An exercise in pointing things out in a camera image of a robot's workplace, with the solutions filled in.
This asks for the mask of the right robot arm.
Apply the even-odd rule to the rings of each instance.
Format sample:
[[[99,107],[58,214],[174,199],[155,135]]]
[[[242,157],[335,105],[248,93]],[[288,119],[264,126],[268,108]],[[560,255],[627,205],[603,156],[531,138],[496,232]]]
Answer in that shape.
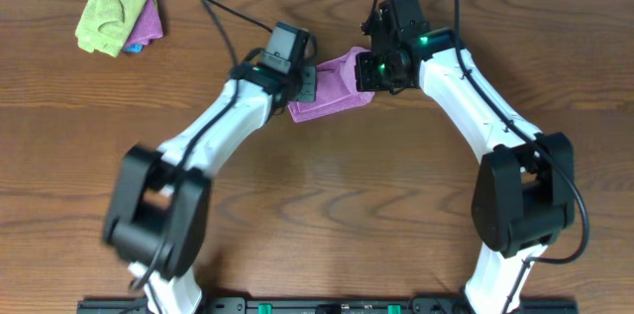
[[[418,0],[385,0],[362,31],[371,48],[356,58],[360,91],[396,94],[418,88],[432,98],[470,145],[479,164],[472,218],[482,240],[462,300],[440,300],[455,313],[575,313],[573,300],[522,299],[526,263],[540,257],[575,221],[565,179],[535,151],[540,146],[572,170],[573,148],[522,118],[477,69],[452,30],[434,30]]]

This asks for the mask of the purple microfiber cloth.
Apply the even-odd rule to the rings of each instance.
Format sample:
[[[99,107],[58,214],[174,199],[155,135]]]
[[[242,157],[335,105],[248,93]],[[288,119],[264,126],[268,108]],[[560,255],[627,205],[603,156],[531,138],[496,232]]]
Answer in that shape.
[[[358,91],[355,74],[356,56],[366,51],[352,47],[342,56],[318,64],[315,100],[290,102],[288,109],[293,121],[307,122],[371,103],[374,93]]]

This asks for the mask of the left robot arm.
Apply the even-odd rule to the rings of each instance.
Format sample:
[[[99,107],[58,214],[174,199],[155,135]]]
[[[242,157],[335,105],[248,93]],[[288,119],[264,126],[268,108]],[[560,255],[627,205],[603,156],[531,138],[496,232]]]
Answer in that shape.
[[[279,22],[266,47],[233,66],[218,98],[157,149],[125,154],[102,239],[129,265],[148,313],[195,313],[193,263],[205,238],[212,181],[236,148],[300,94],[313,72],[314,35]]]

